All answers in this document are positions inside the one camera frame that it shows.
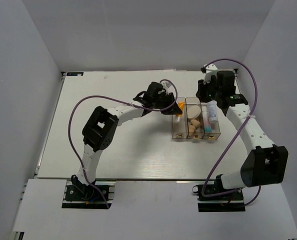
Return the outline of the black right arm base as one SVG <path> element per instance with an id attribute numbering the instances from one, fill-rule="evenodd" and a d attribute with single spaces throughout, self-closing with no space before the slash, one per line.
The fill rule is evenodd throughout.
<path id="1" fill-rule="evenodd" d="M 215 197 L 202 196 L 203 185 L 194 185 L 192 193 L 197 196 L 199 213 L 245 212 L 244 196 L 242 192 Z"/>

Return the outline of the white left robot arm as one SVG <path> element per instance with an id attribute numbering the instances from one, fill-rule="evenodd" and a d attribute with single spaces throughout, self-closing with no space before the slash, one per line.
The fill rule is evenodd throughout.
<path id="1" fill-rule="evenodd" d="M 178 91 L 170 92 L 175 85 L 168 79 L 151 82 L 147 90 L 138 93 L 131 102 L 112 98 L 119 103 L 113 108 L 96 107 L 82 129 L 83 154 L 77 155 L 80 168 L 71 177 L 73 187 L 84 200 L 103 192 L 95 185 L 96 171 L 103 151 L 112 143 L 117 127 L 123 123 L 142 118 L 149 113 L 163 115 L 181 114 L 177 104 Z"/>

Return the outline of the white spray bottle clear cap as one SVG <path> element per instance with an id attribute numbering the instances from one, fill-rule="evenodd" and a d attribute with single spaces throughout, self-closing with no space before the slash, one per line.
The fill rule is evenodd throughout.
<path id="1" fill-rule="evenodd" d="M 209 122 L 215 124 L 218 122 L 218 114 L 217 114 L 217 102 L 215 100 L 209 101 L 207 103 L 208 110 L 208 118 Z"/>

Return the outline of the pink teal gradient spray bottle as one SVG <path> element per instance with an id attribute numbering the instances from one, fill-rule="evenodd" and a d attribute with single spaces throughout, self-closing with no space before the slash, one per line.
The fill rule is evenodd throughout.
<path id="1" fill-rule="evenodd" d="M 202 118 L 203 118 L 203 128 L 205 133 L 211 133 L 212 127 L 209 121 L 208 109 L 205 105 L 201 106 Z"/>

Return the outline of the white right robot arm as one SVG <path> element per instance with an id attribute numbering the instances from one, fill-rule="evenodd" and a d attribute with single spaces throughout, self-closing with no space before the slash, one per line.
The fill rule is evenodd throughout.
<path id="1" fill-rule="evenodd" d="M 262 130 L 247 99 L 236 92 L 234 72 L 207 72 L 198 81 L 196 96 L 204 103 L 216 102 L 236 128 L 236 135 L 241 137 L 247 151 L 239 170 L 218 175 L 210 190 L 206 190 L 204 184 L 201 195 L 224 200 L 243 188 L 280 184 L 284 180 L 289 152 L 285 146 L 276 145 Z"/>

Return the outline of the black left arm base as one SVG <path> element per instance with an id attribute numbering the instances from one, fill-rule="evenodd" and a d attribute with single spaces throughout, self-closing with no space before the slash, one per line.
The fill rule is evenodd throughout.
<path id="1" fill-rule="evenodd" d="M 71 181 L 66 182 L 62 209 L 90 209 L 90 210 L 108 210 L 114 199 L 115 194 L 115 181 L 97 181 L 96 186 L 100 189 L 107 205 L 103 200 L 101 194 L 90 187 L 86 194 L 81 193 Z"/>

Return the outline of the round beige powder puff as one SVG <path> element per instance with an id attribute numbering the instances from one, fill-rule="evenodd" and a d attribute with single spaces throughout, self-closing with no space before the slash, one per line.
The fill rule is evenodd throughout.
<path id="1" fill-rule="evenodd" d="M 187 109 L 187 118 L 189 120 L 196 119 L 201 114 L 201 107 L 199 105 L 190 105 Z"/>

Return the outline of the beige makeup sponge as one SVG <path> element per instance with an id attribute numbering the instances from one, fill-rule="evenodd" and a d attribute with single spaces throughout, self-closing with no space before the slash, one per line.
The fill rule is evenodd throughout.
<path id="1" fill-rule="evenodd" d="M 194 125 L 189 125 L 189 126 L 188 126 L 188 132 L 189 132 L 190 134 L 194 134 L 195 131 L 196 131 L 196 127 L 195 127 Z"/>
<path id="2" fill-rule="evenodd" d="M 200 123 L 198 120 L 196 120 L 196 119 L 191 119 L 191 120 L 190 120 L 190 123 L 191 123 L 191 125 L 194 126 L 196 129 L 198 129 L 198 128 L 201 126 L 201 123 Z"/>

